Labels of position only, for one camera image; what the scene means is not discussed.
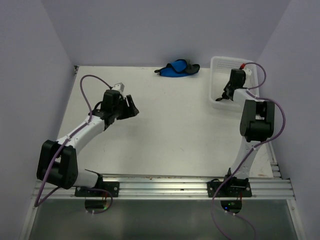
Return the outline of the blue towel dark trim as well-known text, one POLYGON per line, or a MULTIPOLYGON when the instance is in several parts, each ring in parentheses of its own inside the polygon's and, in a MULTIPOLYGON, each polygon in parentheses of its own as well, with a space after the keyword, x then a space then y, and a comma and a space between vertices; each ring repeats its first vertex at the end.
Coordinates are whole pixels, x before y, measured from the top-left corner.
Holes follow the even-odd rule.
POLYGON ((195 75, 200 70, 200 65, 191 63, 188 59, 177 59, 168 63, 165 67, 156 69, 155 74, 167 78, 180 78, 195 75))

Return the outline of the yellow towel black trim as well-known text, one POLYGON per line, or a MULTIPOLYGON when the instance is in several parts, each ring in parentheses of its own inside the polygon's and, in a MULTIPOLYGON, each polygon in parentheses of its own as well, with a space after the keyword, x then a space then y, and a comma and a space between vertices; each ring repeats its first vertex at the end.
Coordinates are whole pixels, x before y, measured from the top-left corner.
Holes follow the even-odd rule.
POLYGON ((220 97, 218 97, 215 101, 219 102, 222 100, 229 100, 230 98, 228 97, 228 95, 224 92, 220 97))

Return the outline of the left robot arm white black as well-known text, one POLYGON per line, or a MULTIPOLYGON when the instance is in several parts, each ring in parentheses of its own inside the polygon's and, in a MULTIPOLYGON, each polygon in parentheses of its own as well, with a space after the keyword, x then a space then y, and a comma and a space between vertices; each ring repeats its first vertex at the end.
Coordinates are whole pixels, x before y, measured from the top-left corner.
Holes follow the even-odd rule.
POLYGON ((81 170, 78 154, 116 120, 124 120, 138 115, 131 95, 123 96, 119 90, 106 90, 99 109, 93 109, 84 122, 64 137, 46 140, 40 151, 36 172, 38 180, 63 189, 86 187, 92 196, 103 193, 104 184, 100 174, 91 170, 81 170))

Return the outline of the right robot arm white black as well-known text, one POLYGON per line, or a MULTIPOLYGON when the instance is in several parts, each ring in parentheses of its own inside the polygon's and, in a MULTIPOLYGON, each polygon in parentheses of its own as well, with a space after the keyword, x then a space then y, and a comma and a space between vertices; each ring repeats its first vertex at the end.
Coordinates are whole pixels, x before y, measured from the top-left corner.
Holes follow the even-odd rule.
POLYGON ((249 182, 250 170, 257 151, 274 133, 275 104, 251 96, 244 87, 247 73, 244 68, 232 69, 228 83, 223 89, 222 99, 231 100, 242 107, 239 132, 242 136, 240 148, 233 165, 223 183, 223 192, 235 196, 249 182))

